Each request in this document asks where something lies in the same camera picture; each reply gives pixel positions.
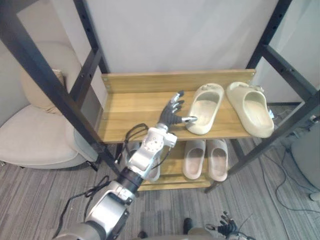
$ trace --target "person's foot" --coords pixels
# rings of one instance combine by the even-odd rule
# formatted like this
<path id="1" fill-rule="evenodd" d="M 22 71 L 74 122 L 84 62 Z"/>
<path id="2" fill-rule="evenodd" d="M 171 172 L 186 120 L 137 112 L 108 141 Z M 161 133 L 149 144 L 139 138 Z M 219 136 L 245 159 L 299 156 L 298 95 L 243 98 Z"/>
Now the person's foot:
<path id="1" fill-rule="evenodd" d="M 187 235 L 189 230 L 193 228 L 192 219 L 187 217 L 183 221 L 183 235 Z"/>
<path id="2" fill-rule="evenodd" d="M 141 231 L 138 234 L 138 238 L 146 239 L 147 237 L 148 237 L 148 235 L 147 235 L 147 233 L 145 231 Z"/>

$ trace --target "black cable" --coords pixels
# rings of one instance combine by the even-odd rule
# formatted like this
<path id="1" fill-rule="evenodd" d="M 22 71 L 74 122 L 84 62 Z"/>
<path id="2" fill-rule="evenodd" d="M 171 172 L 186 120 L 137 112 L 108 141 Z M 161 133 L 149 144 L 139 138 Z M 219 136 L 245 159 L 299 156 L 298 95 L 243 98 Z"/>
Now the black cable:
<path id="1" fill-rule="evenodd" d="M 244 221 L 243 223 L 241 223 L 239 229 L 238 229 L 238 232 L 240 232 L 240 229 L 242 228 L 242 226 L 246 223 L 246 221 L 248 221 L 248 219 L 253 215 L 254 213 L 251 213 L 250 216 L 248 216 Z"/>
<path id="2" fill-rule="evenodd" d="M 141 128 L 141 127 L 144 127 L 143 129 L 131 134 L 135 129 L 137 128 Z M 124 153 L 124 150 L 127 152 L 129 158 L 132 157 L 131 153 L 130 153 L 130 150 L 128 148 L 128 143 L 129 143 L 129 140 L 131 138 L 133 138 L 135 135 L 139 134 L 139 133 L 142 133 L 143 131 L 148 131 L 149 127 L 145 124 L 145 123 L 139 123 L 135 126 L 133 126 L 126 134 L 125 134 L 125 138 L 124 138 L 124 142 L 123 142 L 123 146 L 122 146 L 122 150 L 121 150 L 121 153 L 118 155 L 116 161 L 119 162 L 119 159 L 121 158 L 121 156 L 123 155 Z"/>
<path id="3" fill-rule="evenodd" d="M 59 234 L 60 231 L 61 231 L 61 228 L 62 228 L 63 223 L 64 223 L 64 216 L 65 216 L 65 214 L 66 214 L 66 211 L 67 211 L 67 209 L 68 209 L 68 206 L 69 206 L 69 203 L 71 202 L 71 200 L 73 200 L 73 199 L 75 199 L 75 198 L 78 198 L 78 197 L 80 197 L 80 196 L 83 196 L 83 195 L 84 195 L 86 198 L 89 198 L 89 201 L 88 201 L 88 203 L 87 203 L 86 206 L 85 206 L 85 210 L 84 210 L 84 214 L 83 214 L 83 221 L 85 221 L 85 218 L 86 218 L 86 216 L 87 216 L 87 211 L 88 211 L 89 205 L 90 205 L 92 199 L 94 198 L 95 194 L 96 194 L 97 192 L 99 192 L 101 189 L 103 189 L 104 187 L 108 186 L 109 184 L 110 184 L 109 176 L 108 176 L 108 175 L 105 175 L 105 176 L 99 181 L 99 183 L 98 183 L 96 186 L 90 188 L 88 191 L 84 191 L 84 192 L 81 192 L 81 193 L 79 193 L 79 194 L 76 194 L 76 195 L 70 197 L 70 198 L 67 200 L 67 202 L 66 202 L 66 204 L 65 204 L 65 206 L 64 206 L 64 208 L 63 208 L 63 211 L 62 211 L 62 213 L 61 213 L 61 215 L 60 215 L 60 217 L 59 217 L 59 225 L 58 225 L 58 227 L 57 227 L 57 229 L 56 229 L 56 231 L 55 231 L 52 239 L 54 239 L 56 236 L 58 236 L 58 234 Z"/>
<path id="4" fill-rule="evenodd" d="M 272 203 L 273 203 L 273 206 L 274 206 L 276 212 L 278 213 L 278 215 L 279 215 L 279 217 L 280 217 L 280 220 L 281 220 L 281 222 L 282 222 L 283 228 L 284 228 L 284 230 L 285 230 L 286 237 L 287 237 L 288 240 L 290 240 L 290 237 L 289 237 L 288 230 L 287 230 L 287 227 L 286 227 L 286 225 L 285 225 L 285 222 L 284 222 L 284 220 L 283 220 L 283 218 L 282 218 L 282 216 L 281 216 L 281 214 L 280 214 L 280 212 L 279 212 L 279 210 L 278 210 L 278 208 L 277 208 L 277 205 L 276 205 L 274 199 L 272 198 L 271 192 L 270 192 L 270 190 L 269 190 L 269 187 L 268 187 L 268 184 L 267 184 L 267 181 L 266 181 L 266 177 L 265 177 L 265 169 L 264 169 L 264 167 L 263 167 L 263 165 L 262 165 L 261 158 L 259 158 L 259 163 L 260 163 L 260 167 L 261 167 L 261 170 L 262 170 L 262 178 L 263 178 L 265 187 L 266 187 L 266 189 L 267 189 L 267 191 L 268 191 L 268 193 L 269 193 L 269 196 L 270 196 L 270 198 L 271 198 L 271 201 L 272 201 Z"/>
<path id="5" fill-rule="evenodd" d="M 301 185 L 300 183 L 298 183 L 297 180 L 295 180 L 292 176 L 290 176 L 289 173 L 288 173 L 288 170 L 287 170 L 286 167 L 285 167 L 284 160 L 281 162 L 281 166 L 283 167 L 286 175 L 287 175 L 292 181 L 294 181 L 295 184 L 297 184 L 299 187 L 301 187 L 301 188 L 303 188 L 303 189 L 306 189 L 306 190 L 308 190 L 308 191 L 310 191 L 310 192 L 312 192 L 312 193 L 316 193 L 316 192 L 317 192 L 317 191 L 312 190 L 311 188 L 309 188 L 309 187 L 307 187 L 307 186 Z"/>
<path id="6" fill-rule="evenodd" d="M 281 160 L 281 163 L 283 163 L 285 157 L 286 157 L 286 154 L 287 152 L 284 151 L 284 155 L 283 155 L 283 158 Z M 280 166 L 280 164 L 278 164 L 276 161 L 274 161 L 273 159 L 271 159 L 268 155 L 264 154 L 264 156 L 266 156 L 270 161 L 272 161 L 274 164 L 276 164 L 279 169 L 282 171 L 283 175 L 284 175 L 284 180 L 282 181 L 282 183 L 280 183 L 276 189 L 275 189 L 275 197 L 276 199 L 278 200 L 278 202 L 281 204 L 281 206 L 283 206 L 285 209 L 288 209 L 290 211 L 295 211 L 295 212 L 300 212 L 300 211 L 303 211 L 303 212 L 313 212 L 313 213 L 318 213 L 320 214 L 320 211 L 316 211 L 316 210 L 312 210 L 312 209 L 294 209 L 294 208 L 291 208 L 291 207 L 288 207 L 286 206 L 282 201 L 280 201 L 279 197 L 278 197 L 278 190 L 279 188 L 286 182 L 287 180 L 287 174 L 286 174 L 286 171 Z"/>
<path id="7" fill-rule="evenodd" d="M 170 149 L 166 152 L 164 158 L 162 159 L 162 161 L 160 163 L 158 163 L 157 165 L 155 165 L 152 169 L 155 169 L 156 167 L 159 167 L 166 159 L 167 157 L 169 156 L 169 154 L 171 153 L 171 150 L 172 150 L 172 147 L 170 147 Z"/>
<path id="8" fill-rule="evenodd" d="M 301 172 L 301 170 L 299 169 L 299 167 L 298 167 L 298 165 L 297 165 L 297 161 L 296 161 L 296 159 L 295 159 L 295 157 L 294 157 L 294 155 L 293 155 L 293 153 L 292 153 L 291 148 L 289 149 L 289 153 L 290 153 L 291 158 L 293 159 L 293 162 L 294 162 L 295 166 L 298 168 L 298 170 L 300 171 L 301 175 L 304 176 L 304 174 Z M 288 175 L 289 178 L 291 178 L 292 180 L 294 180 L 293 177 L 291 177 L 291 176 L 288 174 L 288 171 L 287 171 L 287 175 Z M 317 188 L 317 187 L 314 186 L 312 183 L 310 183 L 308 179 L 306 179 L 306 180 L 307 180 L 308 183 L 309 183 L 310 185 L 312 185 L 316 190 L 309 189 L 309 188 L 307 188 L 306 186 L 302 186 L 302 185 L 299 184 L 300 187 L 307 188 L 309 191 L 311 191 L 311 192 L 313 192 L 313 193 L 320 192 L 320 189 L 319 189 L 319 188 Z"/>

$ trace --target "wooden shelf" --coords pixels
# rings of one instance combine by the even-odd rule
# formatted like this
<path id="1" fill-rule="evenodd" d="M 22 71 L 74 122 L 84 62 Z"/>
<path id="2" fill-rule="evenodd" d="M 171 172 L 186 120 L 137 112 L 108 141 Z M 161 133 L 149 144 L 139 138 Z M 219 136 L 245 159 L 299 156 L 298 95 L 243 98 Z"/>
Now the wooden shelf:
<path id="1" fill-rule="evenodd" d="M 233 82 L 249 83 L 254 74 L 254 69 L 103 74 L 102 79 L 109 95 L 98 135 L 105 143 L 122 143 L 126 133 L 134 125 L 145 123 L 149 127 L 155 126 L 164 106 L 177 91 L 185 91 L 181 98 L 185 100 L 185 103 L 179 115 L 187 116 L 195 91 L 203 84 L 217 83 L 226 88 Z M 204 160 L 202 175 L 198 179 L 190 180 L 184 177 L 182 166 L 185 141 L 250 137 L 226 95 L 217 112 L 214 124 L 207 134 L 193 134 L 187 131 L 184 124 L 172 126 L 170 132 L 177 135 L 178 143 L 168 159 L 161 165 L 159 180 L 157 182 L 145 181 L 139 188 L 140 191 L 208 187 L 211 180 L 207 177 L 207 159 Z M 136 136 L 134 141 L 141 141 L 145 134 L 146 132 L 143 132 Z"/>
<path id="2" fill-rule="evenodd" d="M 113 93 L 109 96 L 108 111 L 103 113 L 98 135 L 105 143 L 121 143 L 126 133 L 134 126 L 145 123 L 153 127 L 158 122 L 161 111 L 175 92 Z M 185 100 L 180 116 L 187 116 L 194 96 L 194 91 L 185 92 Z M 211 130 L 205 135 L 189 132 L 184 124 L 174 125 L 170 131 L 179 141 L 212 138 L 243 138 L 249 134 L 243 128 L 236 111 L 226 96 L 216 115 Z M 144 134 L 135 140 L 141 141 Z"/>
<path id="3" fill-rule="evenodd" d="M 139 191 L 205 188 L 210 186 L 208 178 L 208 160 L 204 159 L 201 176 L 196 180 L 190 180 L 183 174 L 185 156 L 185 141 L 177 142 L 169 157 L 160 166 L 160 178 L 156 182 L 144 181 Z"/>

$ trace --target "shoe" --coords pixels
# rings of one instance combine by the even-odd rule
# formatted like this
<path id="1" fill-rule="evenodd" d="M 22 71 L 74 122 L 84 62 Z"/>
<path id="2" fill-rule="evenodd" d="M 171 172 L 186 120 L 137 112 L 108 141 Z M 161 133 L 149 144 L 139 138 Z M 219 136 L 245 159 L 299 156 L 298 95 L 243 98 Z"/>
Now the shoe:
<path id="1" fill-rule="evenodd" d="M 249 86 L 238 81 L 226 89 L 226 95 L 244 129 L 258 138 L 268 138 L 274 131 L 274 122 L 269 116 L 263 91 L 259 86 Z"/>
<path id="2" fill-rule="evenodd" d="M 224 139 L 207 140 L 206 150 L 210 178 L 223 182 L 228 176 L 228 148 L 226 141 Z"/>
<path id="3" fill-rule="evenodd" d="M 205 140 L 187 141 L 184 148 L 183 174 L 191 180 L 200 177 L 205 159 Z"/>
<path id="4" fill-rule="evenodd" d="M 132 155 L 140 148 L 139 142 L 128 142 L 127 147 L 129 149 L 129 154 L 126 149 L 123 150 L 121 159 L 127 165 Z"/>
<path id="5" fill-rule="evenodd" d="M 203 135 L 210 131 L 224 98 L 224 92 L 224 88 L 215 83 L 202 85 L 195 92 L 188 116 L 195 116 L 198 119 L 185 125 L 189 132 Z"/>
<path id="6" fill-rule="evenodd" d="M 188 235 L 190 229 L 194 227 L 192 219 L 187 217 L 183 221 L 183 235 Z"/>
<path id="7" fill-rule="evenodd" d="M 139 232 L 137 237 L 140 239 L 146 239 L 148 237 L 148 234 L 145 231 L 141 231 Z"/>
<path id="8" fill-rule="evenodd" d="M 155 157 L 155 160 L 153 161 L 152 168 L 157 166 L 161 161 L 161 152 L 158 153 L 158 155 Z M 154 169 L 151 169 L 148 175 L 146 176 L 146 180 L 150 182 L 156 182 L 160 177 L 160 165 L 157 166 Z"/>

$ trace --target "metal frame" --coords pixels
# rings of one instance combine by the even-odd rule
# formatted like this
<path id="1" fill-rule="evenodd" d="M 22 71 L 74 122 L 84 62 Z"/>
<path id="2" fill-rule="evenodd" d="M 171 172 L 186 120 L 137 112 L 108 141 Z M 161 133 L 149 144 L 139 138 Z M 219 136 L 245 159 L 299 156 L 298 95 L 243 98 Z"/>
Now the metal frame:
<path id="1" fill-rule="evenodd" d="M 86 5 L 83 0 L 73 0 L 92 49 L 70 94 L 68 94 L 16 15 L 18 11 L 34 2 L 36 0 L 5 0 L 0 2 L 0 38 L 62 114 L 96 150 L 99 158 L 106 161 L 111 169 L 116 174 L 119 174 L 119 170 L 114 164 L 114 157 L 80 111 L 97 66 L 99 65 L 102 73 L 109 73 L 109 68 L 102 57 L 94 29 L 87 14 Z M 320 91 L 317 91 L 280 54 L 269 46 L 291 2 L 292 0 L 278 1 L 246 68 L 256 68 L 258 62 L 264 57 L 303 99 L 304 104 L 276 129 L 271 137 L 263 139 L 261 144 L 246 155 L 239 141 L 232 139 L 231 143 L 239 162 L 228 171 L 228 177 L 236 174 L 247 164 L 259 157 L 276 139 L 287 135 L 299 124 L 309 119 L 311 115 L 320 111 Z M 205 189 L 205 193 L 210 192 L 219 184 L 220 182 L 214 181 L 210 187 Z"/>
<path id="2" fill-rule="evenodd" d="M 98 157 L 104 160 L 118 175 L 119 169 L 114 163 L 114 156 L 109 152 L 107 146 L 103 143 L 93 126 L 81 112 L 81 106 L 98 64 L 102 72 L 105 73 L 108 69 L 102 58 L 98 44 L 95 42 L 95 48 L 92 48 L 90 51 L 69 94 L 60 84 L 46 59 L 42 56 L 17 17 L 17 11 L 34 2 L 35 0 L 5 0 L 0 2 L 0 38 L 35 83 L 98 153 Z M 84 6 L 83 9 L 81 9 L 81 16 L 83 20 L 86 20 L 85 22 L 88 25 L 89 17 Z M 95 36 L 93 33 L 90 35 L 89 41 L 91 46 L 93 46 L 93 39 L 95 39 Z M 97 170 L 93 163 L 89 162 L 89 164 L 93 169 Z"/>
<path id="3" fill-rule="evenodd" d="M 256 68 L 258 62 L 264 57 L 269 64 L 283 77 L 283 79 L 293 88 L 293 90 L 303 99 L 304 104 L 298 106 L 298 109 L 289 116 L 279 128 L 268 138 L 263 138 L 248 154 L 244 154 L 237 139 L 232 139 L 231 143 L 239 161 L 228 170 L 228 178 L 243 169 L 249 163 L 257 159 L 264 153 L 270 145 L 280 137 L 284 137 L 292 132 L 296 127 L 304 124 L 310 116 L 320 112 L 320 90 L 317 90 L 308 82 L 293 66 L 291 66 L 279 53 L 277 53 L 269 43 L 274 36 L 283 16 L 290 6 L 292 0 L 279 0 L 273 14 L 262 34 L 262 37 L 256 46 L 247 69 Z M 204 192 L 208 193 L 220 185 L 221 182 L 213 181 L 211 186 Z"/>

